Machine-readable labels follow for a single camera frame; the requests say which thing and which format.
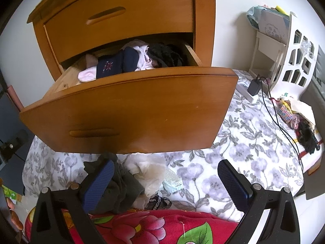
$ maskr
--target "closed drawer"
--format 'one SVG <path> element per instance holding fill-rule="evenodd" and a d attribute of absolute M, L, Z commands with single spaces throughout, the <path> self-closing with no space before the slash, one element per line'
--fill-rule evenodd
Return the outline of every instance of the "closed drawer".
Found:
<path fill-rule="evenodd" d="M 193 32 L 193 1 L 78 0 L 51 18 L 45 28 L 61 63 L 125 38 Z"/>
<path fill-rule="evenodd" d="M 128 72 L 79 83 L 71 66 L 21 120 L 54 151 L 154 153 L 210 148 L 238 77 L 202 67 L 184 44 L 188 67 Z"/>

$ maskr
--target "drawer handle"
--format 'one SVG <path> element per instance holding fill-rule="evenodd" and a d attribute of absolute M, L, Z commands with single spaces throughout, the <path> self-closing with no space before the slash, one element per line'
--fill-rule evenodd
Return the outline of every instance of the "drawer handle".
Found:
<path fill-rule="evenodd" d="M 112 9 L 105 10 L 101 13 L 95 14 L 91 17 L 89 17 L 86 21 L 86 25 L 93 25 L 95 23 L 98 23 L 100 21 L 103 21 L 105 19 L 109 19 L 121 14 L 124 14 L 126 11 L 126 8 L 122 6 L 114 7 Z"/>
<path fill-rule="evenodd" d="M 113 137 L 118 136 L 119 133 L 114 129 L 85 129 L 71 130 L 69 135 L 71 137 Z"/>

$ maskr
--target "open drawer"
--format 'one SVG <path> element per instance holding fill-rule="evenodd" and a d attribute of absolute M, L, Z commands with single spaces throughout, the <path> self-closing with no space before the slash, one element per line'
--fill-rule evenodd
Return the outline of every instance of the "open drawer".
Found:
<path fill-rule="evenodd" d="M 54 151 L 127 154 L 209 148 L 238 77 L 231 69 L 202 67 L 189 45 L 181 48 L 191 66 L 128 72 L 87 83 L 77 78 L 85 68 L 81 57 L 20 118 Z"/>

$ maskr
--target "floral bedsheet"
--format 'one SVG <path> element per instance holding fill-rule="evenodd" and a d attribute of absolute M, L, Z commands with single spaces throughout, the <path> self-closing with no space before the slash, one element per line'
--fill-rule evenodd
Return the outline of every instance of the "floral bedsheet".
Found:
<path fill-rule="evenodd" d="M 237 71 L 238 81 L 250 81 L 245 71 Z M 264 96 L 272 113 L 272 103 Z M 209 149 L 163 153 L 166 165 L 183 179 L 184 189 L 169 194 L 173 207 L 203 211 L 223 219 L 239 221 L 243 213 L 231 201 L 217 174 L 218 163 L 227 159 L 251 183 L 269 190 L 288 186 L 295 195 L 303 185 L 298 157 L 264 106 L 262 93 L 251 104 L 237 90 L 218 135 Z M 52 190 L 69 187 L 86 177 L 84 161 L 94 161 L 95 154 L 55 152 L 35 137 L 23 170 L 23 183 L 29 193 L 39 195 L 48 186 Z"/>

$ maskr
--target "wooden dresser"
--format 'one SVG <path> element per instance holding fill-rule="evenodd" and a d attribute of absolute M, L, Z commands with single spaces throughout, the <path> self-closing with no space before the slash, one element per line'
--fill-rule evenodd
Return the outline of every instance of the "wooden dresser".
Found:
<path fill-rule="evenodd" d="M 21 112 L 55 151 L 114 153 L 210 147 L 237 76 L 211 65 L 215 0 L 42 0 L 28 18 L 56 80 Z M 178 45 L 189 67 L 80 83 L 85 54 L 116 53 L 140 38 Z"/>

